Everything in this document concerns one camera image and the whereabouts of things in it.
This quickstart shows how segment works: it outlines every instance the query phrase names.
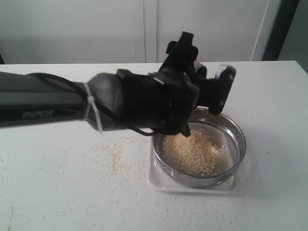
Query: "white tray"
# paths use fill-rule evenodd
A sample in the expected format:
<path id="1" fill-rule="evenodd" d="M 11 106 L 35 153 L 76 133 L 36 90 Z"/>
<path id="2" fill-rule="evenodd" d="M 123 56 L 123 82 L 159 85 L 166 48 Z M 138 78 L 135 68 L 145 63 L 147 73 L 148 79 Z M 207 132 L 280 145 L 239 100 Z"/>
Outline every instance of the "white tray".
<path id="1" fill-rule="evenodd" d="M 175 193 L 210 193 L 210 194 L 228 194 L 238 189 L 239 179 L 237 173 L 226 182 L 204 189 L 194 189 L 183 186 L 174 181 L 167 173 L 165 173 L 158 165 L 154 156 L 153 148 L 150 145 L 147 181 L 150 186 L 158 191 L 175 192 Z"/>

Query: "table surface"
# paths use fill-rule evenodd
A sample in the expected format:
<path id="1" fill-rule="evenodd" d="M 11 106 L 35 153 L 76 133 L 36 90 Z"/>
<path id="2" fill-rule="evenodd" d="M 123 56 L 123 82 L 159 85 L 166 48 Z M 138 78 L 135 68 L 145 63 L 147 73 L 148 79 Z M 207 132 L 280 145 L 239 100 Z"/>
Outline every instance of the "table surface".
<path id="1" fill-rule="evenodd" d="M 146 181 L 149 138 L 86 122 L 0 130 L 0 230 L 307 230 L 308 75 L 292 61 L 234 62 L 224 114 L 247 139 L 229 195 L 166 193 Z M 206 63 L 213 76 L 218 63 Z M 159 64 L 0 65 L 86 81 Z"/>

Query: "white cabinet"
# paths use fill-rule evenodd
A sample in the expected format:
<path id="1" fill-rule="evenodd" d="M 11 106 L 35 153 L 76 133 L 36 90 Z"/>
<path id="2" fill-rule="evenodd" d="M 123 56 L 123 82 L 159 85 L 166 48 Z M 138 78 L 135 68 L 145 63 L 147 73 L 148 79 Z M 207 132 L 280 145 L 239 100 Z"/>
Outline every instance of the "white cabinet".
<path id="1" fill-rule="evenodd" d="M 143 0 L 2 0 L 0 22 L 7 64 L 145 61 Z"/>
<path id="2" fill-rule="evenodd" d="M 195 34 L 199 61 L 260 60 L 278 9 L 279 0 L 157 0 L 146 8 L 146 28 L 156 37 L 147 40 L 148 62 L 162 62 L 171 40 L 181 32 Z M 156 11 L 156 18 L 148 18 Z M 156 44 L 156 49 L 148 45 Z"/>

